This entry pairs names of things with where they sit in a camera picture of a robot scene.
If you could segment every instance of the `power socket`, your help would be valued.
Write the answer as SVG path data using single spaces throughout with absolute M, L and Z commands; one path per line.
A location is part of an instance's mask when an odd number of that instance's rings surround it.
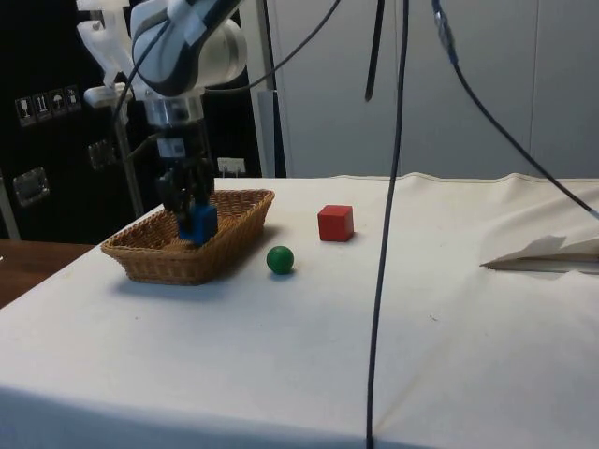
M 240 157 L 219 157 L 218 171 L 223 174 L 230 175 L 244 175 L 245 174 L 245 161 Z

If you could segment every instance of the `table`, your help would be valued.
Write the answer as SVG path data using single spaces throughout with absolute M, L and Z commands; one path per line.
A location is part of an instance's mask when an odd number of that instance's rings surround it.
M 599 204 L 599 182 L 566 185 Z M 277 195 L 228 277 L 134 283 L 96 248 L 0 311 L 1 448 L 363 447 L 387 183 L 217 187 Z M 599 279 L 479 266 L 490 242 L 596 223 L 525 177 L 396 188 L 377 448 L 598 447 Z M 350 242 L 318 240 L 325 204 L 354 206 Z M 296 254 L 292 276 L 266 268 L 278 244 Z
M 0 309 L 93 246 L 0 240 Z

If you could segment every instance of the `wire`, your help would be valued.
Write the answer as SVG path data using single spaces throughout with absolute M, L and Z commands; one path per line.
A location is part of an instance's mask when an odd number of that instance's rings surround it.
M 131 159 L 135 159 L 140 154 L 144 152 L 147 148 L 149 148 L 153 143 L 155 143 L 158 139 L 162 138 L 164 135 L 162 133 L 152 134 L 151 136 L 146 137 L 138 147 L 132 151 L 123 161 L 122 163 L 129 161 Z
M 475 105 L 478 107 L 478 109 L 483 113 L 483 115 L 487 118 L 487 120 L 489 120 L 489 122 L 495 127 L 495 129 L 497 129 L 497 131 L 499 131 L 501 133 L 501 135 L 504 136 L 507 139 L 507 141 L 512 144 L 512 146 L 520 153 L 520 155 L 524 159 L 526 159 L 526 161 L 531 166 L 533 166 L 543 176 L 545 176 L 545 178 L 547 178 L 553 185 L 555 185 L 558 189 L 560 189 L 562 191 L 562 193 L 564 193 L 572 201 L 577 203 L 586 212 L 590 213 L 593 217 L 599 219 L 599 213 L 597 213 L 596 210 L 594 210 L 591 206 L 589 206 L 587 203 L 585 203 L 578 196 L 574 195 L 561 182 L 556 180 L 551 175 L 551 173 L 549 173 L 547 170 L 545 170 L 543 168 L 543 166 L 541 166 L 530 154 L 528 154 L 526 152 L 526 150 L 524 150 L 524 148 L 522 148 L 522 146 L 507 132 L 507 130 L 503 126 L 501 126 L 501 124 L 499 122 L 497 122 L 497 120 L 495 120 L 495 118 L 490 114 L 490 112 L 487 110 L 487 108 L 485 108 L 485 105 L 483 105 L 482 102 L 478 99 L 478 97 L 476 96 L 476 94 L 474 93 L 472 88 L 470 87 L 470 84 L 468 84 L 468 81 L 461 73 L 460 65 L 455 63 L 455 64 L 453 64 L 453 68 L 456 71 L 456 75 L 458 75 L 458 79 L 460 80 L 461 86 L 464 88 L 464 90 L 466 91 L 468 96 L 470 96 L 470 98 L 475 103 Z
M 371 334 L 371 351 L 368 364 L 368 400 L 366 410 L 366 447 L 374 448 L 373 436 L 373 400 L 374 400 L 374 371 L 376 368 L 376 343 L 378 340 L 378 323 L 381 312 L 381 296 L 383 295 L 383 281 L 385 279 L 385 266 L 387 263 L 387 245 L 389 240 L 389 227 L 391 224 L 391 210 L 393 208 L 393 195 L 395 194 L 395 180 L 400 165 L 400 152 L 402 148 L 403 131 L 403 85 L 405 81 L 405 64 L 408 52 L 408 16 L 410 13 L 409 0 L 403 0 L 402 21 L 402 50 L 400 55 L 400 73 L 397 88 L 397 115 L 395 123 L 395 148 L 393 151 L 393 163 L 387 191 L 387 203 L 385 205 L 385 221 L 383 224 L 383 238 L 381 242 L 381 256 L 378 264 L 378 277 L 376 280 L 376 293 L 374 295 L 373 328 Z
M 127 92 L 129 92 L 129 90 L 131 89 L 131 84 L 133 83 L 133 78 L 136 77 L 136 75 L 138 74 L 139 69 L 141 68 L 141 65 L 143 64 L 143 62 L 146 60 L 146 58 L 150 54 L 150 51 L 152 51 L 153 47 L 156 45 L 158 40 L 160 40 L 160 38 L 167 31 L 168 27 L 170 26 L 170 18 L 167 17 L 162 23 L 163 23 L 163 25 L 160 28 L 160 30 L 158 30 L 158 33 L 156 33 L 156 36 L 153 37 L 153 39 L 150 41 L 148 46 L 145 48 L 145 50 L 143 51 L 143 53 L 141 54 L 141 56 L 136 61 L 135 65 L 133 66 L 133 70 L 131 70 L 131 73 L 129 74 L 126 82 L 124 83 L 124 88 L 121 91 L 119 100 L 117 101 L 116 106 L 114 107 L 114 110 L 112 111 L 112 117 L 110 118 L 110 130 L 109 130 L 109 148 L 112 148 L 112 133 L 114 132 L 114 126 L 116 125 L 117 121 L 119 120 L 119 115 L 121 113 L 121 109 L 123 108 L 123 104 L 127 98 Z
M 381 47 L 381 34 L 383 33 L 383 17 L 385 15 L 385 0 L 378 0 L 376 5 L 376 18 L 374 19 L 373 49 L 371 50 L 371 62 L 368 68 L 368 80 L 366 81 L 366 101 L 373 98 L 374 81 L 376 80 L 376 66 L 378 65 L 378 52 Z
M 330 16 L 333 15 L 333 12 L 335 12 L 335 9 L 337 9 L 340 3 L 341 0 L 335 0 L 335 3 L 333 3 L 332 7 L 330 7 L 325 17 L 322 19 L 322 21 L 320 21 L 320 23 L 315 27 L 315 29 L 305 39 L 303 39 L 301 43 L 284 58 L 283 61 L 281 61 L 271 70 L 269 70 L 269 72 L 266 73 L 264 76 L 243 87 L 236 87 L 232 89 L 206 89 L 206 94 L 239 94 L 241 92 L 246 92 L 250 89 L 255 88 L 262 81 L 270 78 L 272 75 L 275 74 L 277 70 L 279 70 L 281 67 L 287 64 L 291 60 L 291 58 L 298 54 L 298 52 L 300 52 L 300 50 L 303 49 L 306 46 L 306 44 L 308 44 L 314 38 L 314 36 L 316 36 L 320 32 L 320 30 L 327 24 L 327 22 L 330 19 Z

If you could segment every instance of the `green sphere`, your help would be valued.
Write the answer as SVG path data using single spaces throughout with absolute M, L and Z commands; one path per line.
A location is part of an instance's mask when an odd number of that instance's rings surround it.
M 285 246 L 275 246 L 269 251 L 266 263 L 275 274 L 289 274 L 293 268 L 293 253 Z

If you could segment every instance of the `wicker basket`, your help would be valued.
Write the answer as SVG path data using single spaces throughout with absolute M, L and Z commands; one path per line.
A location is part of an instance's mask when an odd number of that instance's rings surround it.
M 178 238 L 175 217 L 164 210 L 111 237 L 102 251 L 117 260 L 137 282 L 199 285 L 240 258 L 262 233 L 274 199 L 268 190 L 217 191 L 218 233 L 196 247 Z

